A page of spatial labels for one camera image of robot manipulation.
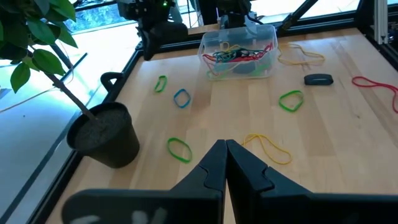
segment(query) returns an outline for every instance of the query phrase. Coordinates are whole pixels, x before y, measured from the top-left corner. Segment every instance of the black cable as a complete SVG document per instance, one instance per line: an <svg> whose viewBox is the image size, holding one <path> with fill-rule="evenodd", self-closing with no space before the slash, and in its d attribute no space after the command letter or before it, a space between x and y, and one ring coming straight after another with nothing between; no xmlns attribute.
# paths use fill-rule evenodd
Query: black cable
<svg viewBox="0 0 398 224"><path fill-rule="evenodd" d="M247 13L246 16L248 17L248 19L249 19L250 21L253 21L253 22L256 22L256 23L258 23L258 24L260 24L260 25L263 25L263 23L262 23L260 20L251 18L251 17L249 16L249 13Z"/></svg>
<svg viewBox="0 0 398 224"><path fill-rule="evenodd" d="M191 25L191 13L190 13L190 11L189 11L189 2L188 2L188 0L187 0L187 6L188 6L189 28L192 28L192 25Z"/></svg>

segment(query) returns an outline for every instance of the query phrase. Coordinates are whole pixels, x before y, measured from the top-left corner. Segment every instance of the black bracket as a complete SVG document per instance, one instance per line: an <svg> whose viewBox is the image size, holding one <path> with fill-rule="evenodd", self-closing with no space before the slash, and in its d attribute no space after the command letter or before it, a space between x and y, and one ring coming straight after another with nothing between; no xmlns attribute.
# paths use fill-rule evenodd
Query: black bracket
<svg viewBox="0 0 398 224"><path fill-rule="evenodd" d="M64 223L222 224L225 183L237 224L392 223L398 196L315 194L234 140L218 140L171 190L84 190L64 204Z"/></svg>
<svg viewBox="0 0 398 224"><path fill-rule="evenodd" d="M109 92L113 87L111 80L120 78L123 78L123 73L121 72L106 72L101 76L101 83L105 87L106 91Z"/></svg>
<svg viewBox="0 0 398 224"><path fill-rule="evenodd" d="M306 0L296 11L290 13L283 21L282 25L277 29L278 34L283 34L292 27L318 0Z"/></svg>

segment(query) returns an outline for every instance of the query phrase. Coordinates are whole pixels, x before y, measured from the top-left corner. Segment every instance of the clear plastic bin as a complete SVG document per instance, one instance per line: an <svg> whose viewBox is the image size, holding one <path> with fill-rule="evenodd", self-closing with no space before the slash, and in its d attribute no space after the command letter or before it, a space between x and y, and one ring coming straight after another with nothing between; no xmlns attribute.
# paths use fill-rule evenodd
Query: clear plastic bin
<svg viewBox="0 0 398 224"><path fill-rule="evenodd" d="M231 54L227 54L223 60L212 58L216 52L224 52L216 54L225 55L230 47L232 47L230 52L243 47L248 50L260 50L262 55L257 55L251 60L246 59L247 61L239 61L242 59L237 59ZM201 71L206 71L205 75L210 80L265 78L274 73L277 49L275 27L264 24L207 32L202 37L198 56L201 62ZM245 54L245 52L238 51L237 54Z"/></svg>

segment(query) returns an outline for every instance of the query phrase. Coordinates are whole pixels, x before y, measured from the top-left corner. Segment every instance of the wooden tabletop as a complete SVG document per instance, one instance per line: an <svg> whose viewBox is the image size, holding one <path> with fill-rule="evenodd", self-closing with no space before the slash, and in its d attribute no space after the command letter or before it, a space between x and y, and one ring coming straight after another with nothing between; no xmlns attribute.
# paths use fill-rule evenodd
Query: wooden tabletop
<svg viewBox="0 0 398 224"><path fill-rule="evenodd" d="M295 42L326 57L322 65L288 66L277 62L274 76L265 79L211 82L200 68L197 49L157 54L135 66L117 101L132 116L141 143L137 158L122 169L110 169L85 157L48 223L61 223L65 200L83 189L171 189L184 178L217 139L239 142L249 133L269 136L290 151L288 165L272 162L257 141L247 148L288 178L314 192L394 194L398 192L398 114L391 108L392 92L358 88L351 83L362 75L398 86L398 73L357 29L279 39ZM298 50L285 57L303 60ZM305 86L303 77L329 73L331 86ZM154 93L159 75L167 75L163 93ZM191 103L178 108L173 95L185 88ZM290 90L304 93L295 113L278 105ZM168 138L190 145L193 160L183 164L166 150ZM286 155L269 144L279 160ZM182 149L176 146L177 152ZM227 194L225 223L234 223Z"/></svg>

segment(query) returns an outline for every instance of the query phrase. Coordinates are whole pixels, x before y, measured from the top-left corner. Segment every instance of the blue rubber band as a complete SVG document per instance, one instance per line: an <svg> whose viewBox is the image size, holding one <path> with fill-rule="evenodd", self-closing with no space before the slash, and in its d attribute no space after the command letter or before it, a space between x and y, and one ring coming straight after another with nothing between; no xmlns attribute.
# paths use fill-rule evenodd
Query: blue rubber band
<svg viewBox="0 0 398 224"><path fill-rule="evenodd" d="M188 96L188 100L184 105L179 105L177 102L177 97L179 96L179 94L181 94L182 92L185 92ZM178 92L176 92L174 94L174 103L179 107L179 108L185 108L186 106L188 106L189 102L191 102L191 96L189 95L189 93L185 90L185 89L181 89Z"/></svg>

